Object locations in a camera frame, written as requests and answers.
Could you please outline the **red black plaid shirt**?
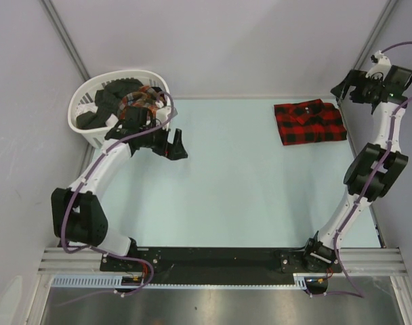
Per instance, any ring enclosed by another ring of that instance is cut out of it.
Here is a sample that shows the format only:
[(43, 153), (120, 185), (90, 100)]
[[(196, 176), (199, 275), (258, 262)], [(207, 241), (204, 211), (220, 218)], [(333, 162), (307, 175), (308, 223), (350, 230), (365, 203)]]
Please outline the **red black plaid shirt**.
[(280, 139), (284, 146), (341, 142), (347, 139), (340, 111), (320, 99), (274, 105)]

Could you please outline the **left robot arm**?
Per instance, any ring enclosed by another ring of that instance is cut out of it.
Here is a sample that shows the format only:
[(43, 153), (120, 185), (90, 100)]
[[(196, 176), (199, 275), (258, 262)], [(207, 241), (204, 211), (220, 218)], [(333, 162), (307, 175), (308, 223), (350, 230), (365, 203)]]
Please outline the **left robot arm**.
[(67, 253), (85, 248), (115, 256), (122, 269), (134, 269), (139, 262), (136, 241), (109, 226), (101, 199), (113, 177), (140, 149), (148, 148), (169, 160), (188, 158), (182, 131), (168, 140), (169, 124), (177, 110), (170, 104), (153, 112), (146, 107), (128, 107), (104, 137), (100, 155), (67, 188), (51, 194), (54, 234)]

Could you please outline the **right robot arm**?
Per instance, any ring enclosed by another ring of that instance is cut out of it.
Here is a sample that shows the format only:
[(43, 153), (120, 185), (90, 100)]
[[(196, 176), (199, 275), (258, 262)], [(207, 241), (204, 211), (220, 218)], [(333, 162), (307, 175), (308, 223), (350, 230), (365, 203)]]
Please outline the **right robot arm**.
[(399, 144), (400, 123), (409, 102), (403, 93), (412, 83), (412, 70), (376, 64), (370, 71), (351, 70), (331, 89), (337, 101), (345, 96), (371, 105), (373, 140), (356, 156), (344, 176), (346, 191), (330, 220), (307, 241), (302, 265), (322, 272), (338, 262), (338, 250), (356, 218), (385, 196), (409, 161)]

